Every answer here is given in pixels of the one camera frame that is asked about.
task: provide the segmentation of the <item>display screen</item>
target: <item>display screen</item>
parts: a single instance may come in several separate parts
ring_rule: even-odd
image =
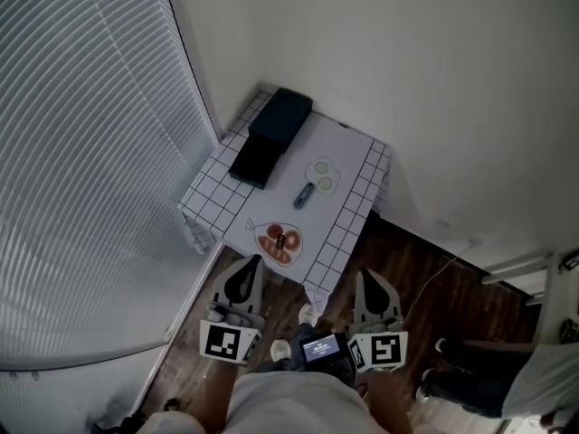
[[[337,339],[334,335],[322,337],[317,341],[303,344],[304,355],[308,362],[313,362],[318,358],[327,357],[328,355],[340,352],[340,347],[337,344]]]

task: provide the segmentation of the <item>white cable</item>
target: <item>white cable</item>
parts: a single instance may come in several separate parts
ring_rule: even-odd
[[[450,264],[452,264],[452,262],[454,262],[456,259],[458,259],[462,254],[464,254],[467,250],[471,250],[472,248],[474,248],[475,244],[471,243],[469,244],[469,246],[465,249],[462,250],[461,252],[459,252],[456,256],[454,256],[452,259],[450,259],[445,265],[444,267],[442,267],[440,270],[438,270],[434,275],[432,275],[430,278],[428,278],[426,280],[426,283],[424,283],[424,286],[422,287],[422,289],[420,290],[420,292],[418,293],[418,297],[414,300],[413,304],[410,306],[410,309],[408,309],[408,314],[406,315],[404,320],[408,320],[408,317],[410,316],[410,314],[413,312],[414,306],[416,305],[416,303],[418,302],[418,300],[420,299],[422,293],[424,292],[424,290],[426,289],[426,287],[428,286],[428,284],[433,281],[436,277],[438,277],[443,271],[444,269],[446,269]]]

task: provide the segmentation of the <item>wooden floor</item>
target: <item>wooden floor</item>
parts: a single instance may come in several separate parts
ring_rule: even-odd
[[[216,275],[240,257],[226,249],[217,260],[147,394],[142,406],[146,415],[160,410],[165,400],[172,397],[181,401],[184,411],[195,403],[195,388],[211,363],[198,353],[198,322],[206,315],[205,306]],[[430,243],[371,215],[318,327],[324,331],[351,323],[354,278],[361,267],[388,279],[398,290],[406,315],[425,281],[448,260],[443,251]],[[306,301],[301,285],[268,272],[262,307],[266,328],[248,368],[270,359],[274,339],[291,337],[297,327],[299,309]],[[410,335],[407,365],[396,377],[405,389],[414,427],[428,423],[449,434],[496,432],[497,421],[476,417],[456,405],[435,400],[424,406],[415,404],[416,383],[424,369],[439,363],[434,350],[439,337],[528,343],[537,316],[538,307],[526,307],[525,298],[517,292],[501,285],[482,286],[475,269],[457,262],[446,268],[426,287],[405,322]]]

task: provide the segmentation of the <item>white furniture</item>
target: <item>white furniture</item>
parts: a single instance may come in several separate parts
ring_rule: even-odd
[[[389,146],[312,112],[276,164],[264,190],[228,174],[268,101],[261,93],[223,139],[179,205],[202,244],[215,237],[324,299],[336,286],[371,209],[388,190]],[[299,210],[293,202],[311,182],[316,190]],[[276,241],[283,239],[283,249]]]

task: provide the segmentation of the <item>white venetian blind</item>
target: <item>white venetian blind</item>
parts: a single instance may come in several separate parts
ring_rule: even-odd
[[[168,0],[0,0],[0,364],[164,337],[214,140]]]

